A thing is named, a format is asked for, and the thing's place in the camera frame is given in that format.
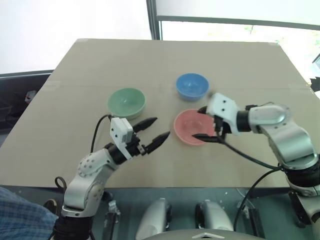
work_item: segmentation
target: bowl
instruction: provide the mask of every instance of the bowl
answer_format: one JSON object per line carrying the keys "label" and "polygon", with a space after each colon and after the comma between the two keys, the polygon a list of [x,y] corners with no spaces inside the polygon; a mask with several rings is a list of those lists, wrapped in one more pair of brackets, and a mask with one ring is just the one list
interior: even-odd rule
{"label": "bowl", "polygon": [[189,102],[201,99],[209,90],[208,80],[197,73],[181,75],[176,80],[175,86],[180,97]]}
{"label": "bowl", "polygon": [[136,88],[115,91],[107,101],[108,110],[119,118],[132,120],[141,115],[146,106],[146,97]]}
{"label": "bowl", "polygon": [[173,128],[178,138],[191,146],[205,144],[196,139],[194,134],[208,134],[214,136],[214,119],[206,114],[197,112],[197,109],[188,109],[179,113],[175,118]]}

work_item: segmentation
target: blue bowl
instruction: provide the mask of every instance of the blue bowl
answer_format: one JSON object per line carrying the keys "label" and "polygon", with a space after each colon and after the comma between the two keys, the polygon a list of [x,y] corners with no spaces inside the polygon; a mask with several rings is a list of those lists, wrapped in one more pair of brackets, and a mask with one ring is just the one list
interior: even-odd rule
{"label": "blue bowl", "polygon": [[194,102],[206,95],[208,80],[196,73],[186,73],[176,80],[176,90],[183,100]]}

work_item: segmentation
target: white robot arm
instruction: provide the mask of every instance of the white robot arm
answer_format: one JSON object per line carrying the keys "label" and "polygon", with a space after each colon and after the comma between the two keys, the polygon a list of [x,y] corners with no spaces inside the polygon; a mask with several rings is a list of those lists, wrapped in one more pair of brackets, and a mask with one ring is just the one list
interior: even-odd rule
{"label": "white robot arm", "polygon": [[148,128],[157,118],[148,118],[131,126],[125,118],[110,118],[110,136],[114,142],[83,158],[64,193],[61,217],[55,222],[52,240],[93,239],[93,217],[99,207],[108,178],[133,156],[150,154],[169,136],[165,132],[149,145],[141,145],[137,132]]}
{"label": "white robot arm", "polygon": [[[308,133],[292,118],[290,109],[273,102],[251,105],[240,110],[230,98],[215,93],[208,106],[200,113],[214,117],[216,130],[240,135],[240,132],[254,132],[267,136],[278,165],[286,174],[293,189],[289,197],[298,218],[305,224],[312,224],[316,239],[320,239],[320,161],[319,155]],[[196,134],[194,137],[205,142],[219,142],[216,137]]]}

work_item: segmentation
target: person's leg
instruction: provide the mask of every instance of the person's leg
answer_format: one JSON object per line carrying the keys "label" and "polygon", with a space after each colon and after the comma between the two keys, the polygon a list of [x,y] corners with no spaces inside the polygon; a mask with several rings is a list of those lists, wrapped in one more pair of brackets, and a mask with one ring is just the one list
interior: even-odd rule
{"label": "person's leg", "polygon": [[0,187],[0,239],[47,240],[58,217]]}

